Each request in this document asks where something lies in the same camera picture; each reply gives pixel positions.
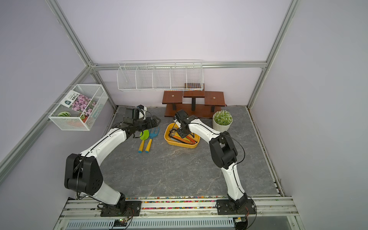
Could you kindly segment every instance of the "wire basket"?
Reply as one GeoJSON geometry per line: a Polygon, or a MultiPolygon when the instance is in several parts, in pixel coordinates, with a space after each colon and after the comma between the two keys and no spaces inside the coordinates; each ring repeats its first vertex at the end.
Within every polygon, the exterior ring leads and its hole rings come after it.
{"type": "Polygon", "coordinates": [[[119,62],[121,91],[203,90],[202,62],[129,63],[119,62]]]}
{"type": "Polygon", "coordinates": [[[91,101],[88,103],[86,109],[80,113],[59,104],[50,114],[49,119],[61,130],[89,131],[91,130],[103,106],[105,105],[108,96],[102,85],[77,84],[72,90],[91,98],[91,101]],[[83,121],[82,118],[86,117],[86,110],[89,107],[89,104],[92,102],[96,102],[96,105],[94,106],[90,115],[87,117],[87,120],[83,121]],[[58,114],[61,112],[70,113],[70,117],[58,116],[58,114]]]}

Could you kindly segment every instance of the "yellow wooden handle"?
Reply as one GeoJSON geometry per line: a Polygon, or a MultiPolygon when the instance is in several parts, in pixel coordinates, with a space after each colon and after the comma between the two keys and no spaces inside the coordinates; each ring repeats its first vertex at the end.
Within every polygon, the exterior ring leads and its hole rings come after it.
{"type": "Polygon", "coordinates": [[[149,139],[148,145],[146,147],[146,152],[149,152],[149,149],[151,148],[152,138],[149,139]]]}
{"type": "Polygon", "coordinates": [[[141,153],[143,152],[143,146],[144,146],[144,140],[142,140],[141,145],[139,146],[138,152],[141,153]]]}

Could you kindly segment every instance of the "green succulent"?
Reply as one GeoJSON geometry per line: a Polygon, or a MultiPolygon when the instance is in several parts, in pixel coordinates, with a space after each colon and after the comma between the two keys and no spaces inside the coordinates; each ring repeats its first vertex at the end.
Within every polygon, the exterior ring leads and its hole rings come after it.
{"type": "Polygon", "coordinates": [[[213,116],[213,119],[219,125],[229,125],[233,121],[233,117],[226,110],[216,112],[213,116]]]}

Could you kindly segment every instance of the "robotic arm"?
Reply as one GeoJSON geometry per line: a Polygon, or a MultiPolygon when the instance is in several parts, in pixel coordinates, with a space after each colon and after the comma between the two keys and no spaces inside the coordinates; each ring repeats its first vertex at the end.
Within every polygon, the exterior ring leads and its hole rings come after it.
{"type": "Polygon", "coordinates": [[[81,192],[104,203],[101,216],[121,216],[127,206],[125,195],[103,181],[99,166],[116,146],[134,135],[136,131],[143,132],[160,124],[161,119],[156,116],[146,117],[146,111],[147,108],[142,105],[134,109],[127,108],[123,123],[110,129],[90,148],[80,154],[73,153],[67,158],[64,186],[76,191],[77,199],[79,199],[78,192],[81,192]]]}
{"type": "Polygon", "coordinates": [[[240,184],[236,166],[238,152],[230,134],[226,131],[220,133],[210,128],[196,116],[189,117],[184,110],[179,110],[175,114],[174,122],[178,123],[177,132],[182,138],[192,132],[209,144],[212,160],[217,167],[221,168],[225,177],[229,197],[227,206],[234,213],[242,212],[248,202],[248,197],[240,184]]]}

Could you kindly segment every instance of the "white flower pot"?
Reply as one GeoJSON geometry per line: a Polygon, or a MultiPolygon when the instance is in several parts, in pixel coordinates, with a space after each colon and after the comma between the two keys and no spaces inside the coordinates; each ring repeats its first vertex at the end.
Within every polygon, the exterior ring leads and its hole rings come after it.
{"type": "Polygon", "coordinates": [[[227,131],[230,128],[231,123],[228,125],[219,125],[215,122],[215,119],[212,117],[212,128],[219,132],[227,131]]]}

